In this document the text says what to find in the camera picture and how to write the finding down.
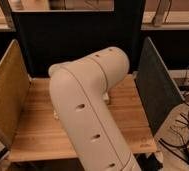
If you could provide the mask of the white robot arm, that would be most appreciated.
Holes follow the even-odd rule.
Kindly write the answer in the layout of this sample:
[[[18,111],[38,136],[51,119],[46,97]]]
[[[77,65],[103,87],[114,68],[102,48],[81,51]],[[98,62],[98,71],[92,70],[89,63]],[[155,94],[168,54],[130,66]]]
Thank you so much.
[[[141,171],[104,101],[128,70],[117,47],[49,68],[53,108],[85,171]]]

